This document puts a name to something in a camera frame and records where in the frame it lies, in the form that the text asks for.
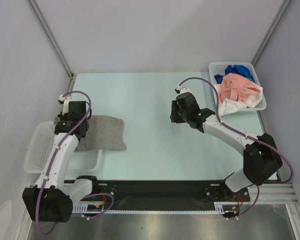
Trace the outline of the grey terry towel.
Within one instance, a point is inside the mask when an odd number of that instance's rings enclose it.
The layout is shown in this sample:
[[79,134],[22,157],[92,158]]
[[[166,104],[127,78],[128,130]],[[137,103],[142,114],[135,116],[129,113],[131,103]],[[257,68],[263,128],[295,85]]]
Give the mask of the grey terry towel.
[[107,115],[93,115],[86,122],[89,128],[85,137],[79,140],[75,152],[127,149],[123,140],[125,122],[122,119]]

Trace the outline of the pink towel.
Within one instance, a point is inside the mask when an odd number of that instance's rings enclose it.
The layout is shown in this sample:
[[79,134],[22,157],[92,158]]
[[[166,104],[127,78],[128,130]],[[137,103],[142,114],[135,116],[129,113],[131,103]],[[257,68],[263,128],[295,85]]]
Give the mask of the pink towel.
[[262,90],[249,79],[238,74],[229,73],[219,85],[218,99],[221,103],[229,99],[235,102],[246,102],[249,97],[257,97]]

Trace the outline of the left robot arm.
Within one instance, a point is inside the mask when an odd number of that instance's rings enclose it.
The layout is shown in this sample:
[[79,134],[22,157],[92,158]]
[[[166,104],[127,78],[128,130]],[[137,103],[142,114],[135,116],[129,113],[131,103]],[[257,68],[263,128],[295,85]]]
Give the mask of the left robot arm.
[[80,140],[86,137],[92,110],[88,102],[72,96],[64,97],[62,103],[46,165],[34,186],[22,193],[29,216],[35,222],[66,223],[80,200],[95,200],[100,195],[94,176],[81,176],[70,187],[64,187],[70,159]]

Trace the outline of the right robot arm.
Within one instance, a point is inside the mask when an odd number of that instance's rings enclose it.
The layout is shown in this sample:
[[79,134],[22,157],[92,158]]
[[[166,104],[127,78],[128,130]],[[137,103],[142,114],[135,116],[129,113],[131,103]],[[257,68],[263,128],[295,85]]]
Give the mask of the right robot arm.
[[214,111],[201,109],[190,92],[179,94],[171,102],[170,120],[187,123],[192,129],[216,137],[242,155],[242,169],[228,176],[220,188],[220,195],[226,201],[232,201],[241,189],[250,185],[261,186],[283,165],[271,135],[253,136],[226,125]]

